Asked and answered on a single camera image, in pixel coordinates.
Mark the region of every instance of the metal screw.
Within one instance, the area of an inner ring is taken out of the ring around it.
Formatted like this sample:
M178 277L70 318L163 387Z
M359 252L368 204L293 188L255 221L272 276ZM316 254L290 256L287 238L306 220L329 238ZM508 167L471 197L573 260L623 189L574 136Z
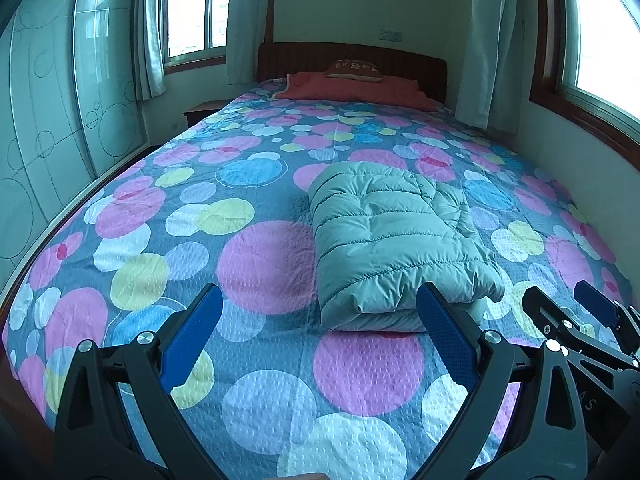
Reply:
M136 341L141 345L148 345L153 340L154 340L153 332L141 332L138 334L138 337L136 338Z
M552 352L559 352L560 351L560 343L558 341L556 341L555 339L547 339L546 340L546 347L549 348L549 350L551 350Z
M498 344L500 341L502 341L502 337L495 330L487 330L484 333L484 340L488 341L489 343Z
M85 339L84 341L81 341L80 344L78 345L78 350L81 352L88 352L89 350L91 350L91 347L94 345L94 343L89 340L89 339Z

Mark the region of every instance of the green comforter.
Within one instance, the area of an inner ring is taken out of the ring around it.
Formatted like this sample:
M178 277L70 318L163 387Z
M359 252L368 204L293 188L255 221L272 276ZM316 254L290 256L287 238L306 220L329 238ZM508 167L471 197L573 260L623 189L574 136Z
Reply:
M420 332L415 295L424 282L450 303L502 299L494 254L459 189L381 164L338 162L314 180L309 200L324 327Z

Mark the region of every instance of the electrical outlet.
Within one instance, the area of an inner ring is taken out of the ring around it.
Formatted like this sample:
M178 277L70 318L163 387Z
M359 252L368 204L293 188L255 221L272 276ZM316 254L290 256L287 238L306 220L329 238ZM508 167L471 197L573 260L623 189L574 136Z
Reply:
M402 32L395 30L386 30L386 28L380 29L380 39L384 41L395 41L400 43L402 41Z

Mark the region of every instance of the bed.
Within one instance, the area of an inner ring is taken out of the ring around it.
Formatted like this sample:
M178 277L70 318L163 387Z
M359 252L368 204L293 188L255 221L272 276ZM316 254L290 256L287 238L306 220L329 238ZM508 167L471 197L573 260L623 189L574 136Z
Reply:
M538 346L522 311L540 287L614 344L572 299L587 280L613 300L631 289L566 189L450 110L274 100L288 72L366 58L446 92L446 66L417 54L338 44L267 44L254 90L108 183L46 245L17 284L2 341L14 376L52 428L66 368L84 338L122 344L185 308L207 282L222 318L176 405L231 479L303 472L332 479L411 478L466 396L424 334L319 326L307 190L329 164L368 160L465 192L506 294L482 329ZM125 386L148 458L161 463ZM512 384L478 457L490 460L517 394Z

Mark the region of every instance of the pillow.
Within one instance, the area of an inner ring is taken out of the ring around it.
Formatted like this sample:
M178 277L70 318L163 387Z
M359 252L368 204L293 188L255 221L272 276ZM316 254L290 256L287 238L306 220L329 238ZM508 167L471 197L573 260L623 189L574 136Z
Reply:
M420 91L417 81L385 76L382 81L369 83L354 79L325 77L324 72L298 72L287 75L287 87L274 94L276 99L344 101L402 106L435 112L439 102Z
M341 59L335 61L324 72L327 77L338 77L343 79L355 79L357 81L380 81L384 76L378 67L367 62L355 59Z

